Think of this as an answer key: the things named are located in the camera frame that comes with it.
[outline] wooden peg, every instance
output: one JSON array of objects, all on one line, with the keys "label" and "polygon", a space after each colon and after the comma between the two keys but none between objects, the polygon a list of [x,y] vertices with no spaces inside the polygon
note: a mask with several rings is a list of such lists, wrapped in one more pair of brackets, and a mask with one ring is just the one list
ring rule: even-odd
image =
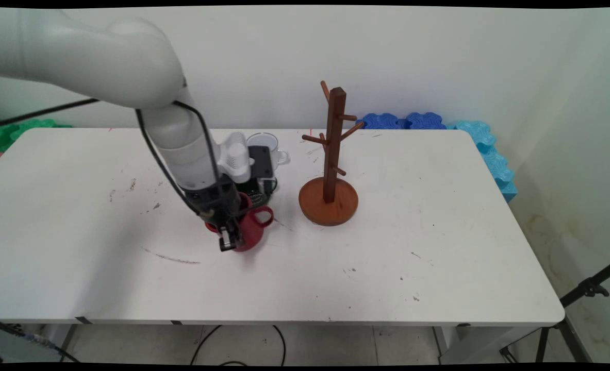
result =
[{"label": "wooden peg", "polygon": [[323,94],[325,94],[325,100],[330,102],[330,91],[324,80],[321,80],[321,87],[323,88]]},{"label": "wooden peg", "polygon": [[353,115],[341,115],[339,116],[340,119],[345,120],[345,121],[356,121],[357,120],[357,116],[353,116]]},{"label": "wooden peg", "polygon": [[328,145],[328,141],[326,141],[325,139],[322,139],[322,138],[305,136],[305,135],[303,134],[303,139],[305,139],[305,141],[310,141],[310,142],[314,142],[314,143],[319,143],[319,144],[322,144],[322,145],[324,145],[324,146]]},{"label": "wooden peg", "polygon": [[357,129],[360,129],[361,127],[364,126],[364,121],[358,122],[357,125],[355,125],[354,127],[351,127],[350,129],[348,129],[347,132],[342,134],[342,140],[348,138],[348,136],[350,136],[352,133],[354,133]]},{"label": "wooden peg", "polygon": [[341,170],[339,167],[333,166],[333,170],[337,172],[337,174],[345,176],[345,171]]},{"label": "wooden peg", "polygon": [[[323,133],[319,133],[319,138],[321,138],[321,141],[325,140]],[[323,152],[328,152],[328,145],[323,145]]]}]

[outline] round wooden base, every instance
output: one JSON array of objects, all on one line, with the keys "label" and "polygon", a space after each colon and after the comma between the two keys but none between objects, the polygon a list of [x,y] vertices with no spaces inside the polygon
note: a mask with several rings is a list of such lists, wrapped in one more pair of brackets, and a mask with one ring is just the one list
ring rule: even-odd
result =
[{"label": "round wooden base", "polygon": [[326,204],[323,200],[323,177],[315,178],[300,188],[298,202],[310,221],[317,225],[335,226],[345,223],[357,210],[357,192],[347,181],[337,179],[335,201]]}]

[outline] light blue foam block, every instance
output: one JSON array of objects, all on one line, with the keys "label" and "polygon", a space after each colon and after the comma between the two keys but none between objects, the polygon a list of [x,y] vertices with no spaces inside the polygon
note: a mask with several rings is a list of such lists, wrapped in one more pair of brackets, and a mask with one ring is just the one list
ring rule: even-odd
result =
[{"label": "light blue foam block", "polygon": [[495,137],[490,133],[488,124],[482,121],[459,121],[456,129],[467,131],[474,141],[479,152],[486,153],[495,145]]},{"label": "light blue foam block", "polygon": [[490,171],[490,174],[495,179],[500,190],[505,188],[510,181],[513,180],[513,171],[507,167],[509,163],[507,159],[498,153],[498,150],[494,146],[491,146],[486,153],[482,153],[481,156],[486,162],[486,166]]},{"label": "light blue foam block", "polygon": [[515,185],[510,181],[504,188],[500,190],[506,202],[510,202],[510,200],[518,194],[518,190],[515,189]]}]

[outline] white table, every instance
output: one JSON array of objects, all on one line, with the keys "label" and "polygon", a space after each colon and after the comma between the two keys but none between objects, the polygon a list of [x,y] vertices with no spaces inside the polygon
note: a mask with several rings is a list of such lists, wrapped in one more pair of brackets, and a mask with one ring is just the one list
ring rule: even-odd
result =
[{"label": "white table", "polygon": [[24,133],[0,158],[0,319],[492,327],[443,363],[563,319],[467,133],[357,131],[340,167],[359,207],[323,227],[298,206],[322,174],[321,145],[301,139],[309,129],[269,132],[291,162],[276,172],[275,222],[244,253],[220,252],[137,129]]}]

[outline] red mug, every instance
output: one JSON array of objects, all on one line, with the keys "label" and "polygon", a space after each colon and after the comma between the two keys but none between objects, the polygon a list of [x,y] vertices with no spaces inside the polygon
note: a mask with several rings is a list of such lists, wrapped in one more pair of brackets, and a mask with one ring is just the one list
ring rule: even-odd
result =
[{"label": "red mug", "polygon": [[[241,195],[241,209],[252,206],[252,200],[250,200],[248,195],[242,192],[239,192],[238,194]],[[257,219],[257,213],[261,213],[262,211],[266,211],[268,214],[270,214],[270,219],[264,223],[261,223]],[[238,223],[241,230],[241,235],[243,235],[243,239],[245,240],[245,244],[237,246],[234,251],[248,251],[252,247],[257,246],[263,237],[263,229],[269,226],[273,220],[274,216],[272,214],[272,209],[270,209],[268,206],[260,206],[257,207],[257,209],[248,211],[248,213],[245,214]],[[213,233],[218,233],[218,229],[214,225],[206,223],[206,228]]]}]

